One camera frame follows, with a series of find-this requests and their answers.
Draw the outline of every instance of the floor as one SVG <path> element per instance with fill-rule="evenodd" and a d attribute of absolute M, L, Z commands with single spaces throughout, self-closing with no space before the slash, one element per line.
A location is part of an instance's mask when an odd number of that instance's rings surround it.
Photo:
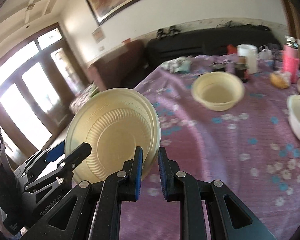
<path fill-rule="evenodd" d="M 50 148 L 55 147 L 57 144 L 59 144 L 60 142 L 62 142 L 63 140 L 66 139 L 67 136 L 67 131 L 68 131 L 69 125 L 63 130 L 62 133 L 60 133 L 60 135 L 57 137 L 57 139 L 51 144 Z M 57 168 L 58 163 L 65 157 L 65 155 L 63 154 L 60 158 L 58 158 L 56 161 L 54 162 L 50 162 L 47 167 L 43 170 L 43 172 L 40 174 L 39 178 L 42 178 L 43 176 L 47 175 L 48 173 L 54 171 Z"/>

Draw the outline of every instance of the bed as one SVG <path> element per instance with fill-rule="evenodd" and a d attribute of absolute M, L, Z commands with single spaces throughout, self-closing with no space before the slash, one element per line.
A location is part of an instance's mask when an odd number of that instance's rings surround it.
<path fill-rule="evenodd" d="M 259 72 L 250 76 L 244 98 L 232 109 L 210 111 L 191 96 L 191 84 L 211 63 L 234 57 L 194 57 L 189 74 L 159 67 L 135 90 L 157 111 L 169 159 L 196 179 L 221 179 L 277 239 L 287 240 L 300 225 L 300 141 L 289 126 L 286 106 L 296 86 L 273 87 L 271 68 L 259 61 Z M 232 71 L 231 63 L 227 68 Z M 140 200 L 122 203 L 120 235 L 179 239 L 179 205 L 164 200 L 157 165 L 142 183 Z"/>

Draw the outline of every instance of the bright window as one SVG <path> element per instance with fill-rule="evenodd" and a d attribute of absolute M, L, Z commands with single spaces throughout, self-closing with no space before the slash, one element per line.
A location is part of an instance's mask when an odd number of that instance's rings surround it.
<path fill-rule="evenodd" d="M 18 67 L 38 52 L 37 45 L 32 41 L 3 63 L 0 67 L 0 86 Z"/>
<path fill-rule="evenodd" d="M 45 49 L 46 47 L 50 46 L 51 44 L 59 41 L 62 39 L 62 36 L 58 30 L 58 28 L 45 33 L 44 35 L 38 38 L 38 42 L 41 49 Z"/>

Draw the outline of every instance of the blue flower print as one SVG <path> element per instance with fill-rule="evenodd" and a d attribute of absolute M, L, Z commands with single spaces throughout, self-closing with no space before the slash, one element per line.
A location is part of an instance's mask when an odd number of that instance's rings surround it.
<path fill-rule="evenodd" d="M 159 102 L 155 102 L 155 103 L 153 103 L 152 105 L 153 105 L 154 108 L 157 108 L 157 107 L 160 106 L 160 103 L 159 103 Z"/>
<path fill-rule="evenodd" d="M 248 140 L 248 143 L 252 144 L 252 145 L 255 145 L 257 144 L 258 140 L 256 138 L 251 138 Z"/>
<path fill-rule="evenodd" d="M 287 184 L 287 183 L 284 183 L 284 182 L 281 182 L 281 183 L 279 184 L 279 189 L 280 189 L 281 191 L 286 191 L 286 190 L 288 189 L 288 184 Z"/>
<path fill-rule="evenodd" d="M 273 124 L 277 124 L 279 122 L 278 118 L 276 118 L 275 116 L 271 117 L 271 122 Z"/>
<path fill-rule="evenodd" d="M 300 150 L 299 149 L 294 149 L 293 150 L 293 156 L 295 158 L 299 158 L 300 157 Z"/>
<path fill-rule="evenodd" d="M 212 118 L 212 121 L 214 123 L 222 123 L 222 118 L 220 118 L 220 117 L 214 117 L 214 118 Z"/>
<path fill-rule="evenodd" d="M 181 130 L 181 127 L 180 126 L 173 126 L 172 128 L 171 128 L 171 131 L 173 131 L 173 132 L 177 132 L 177 131 L 180 131 Z"/>
<path fill-rule="evenodd" d="M 285 157 L 285 156 L 287 156 L 287 150 L 281 150 L 280 152 L 279 152 L 279 156 L 280 157 Z"/>
<path fill-rule="evenodd" d="M 287 146 L 286 146 L 286 149 L 288 151 L 292 151 L 293 150 L 293 144 L 292 143 L 288 143 Z"/>
<path fill-rule="evenodd" d="M 271 180 L 273 183 L 276 183 L 276 184 L 280 182 L 280 178 L 278 175 L 271 176 Z"/>
<path fill-rule="evenodd" d="M 170 129 L 162 130 L 161 135 L 171 135 Z"/>

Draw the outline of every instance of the wall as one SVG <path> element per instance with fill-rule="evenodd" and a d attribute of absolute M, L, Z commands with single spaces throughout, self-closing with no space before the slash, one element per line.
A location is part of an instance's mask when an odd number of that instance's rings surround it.
<path fill-rule="evenodd" d="M 201 19 L 241 17 L 284 24 L 280 0 L 141 0 L 101 25 L 106 38 L 96 44 L 92 32 L 98 27 L 85 0 L 70 0 L 60 24 L 79 62 L 84 65 L 123 40 L 156 29 Z"/>

